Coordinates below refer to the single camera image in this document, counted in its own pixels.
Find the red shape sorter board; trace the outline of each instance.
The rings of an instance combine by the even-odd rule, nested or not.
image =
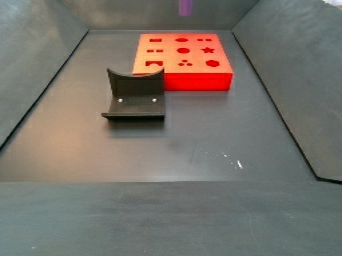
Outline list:
[[[226,91],[233,68],[217,34],[143,34],[134,75],[165,67],[167,91]]]

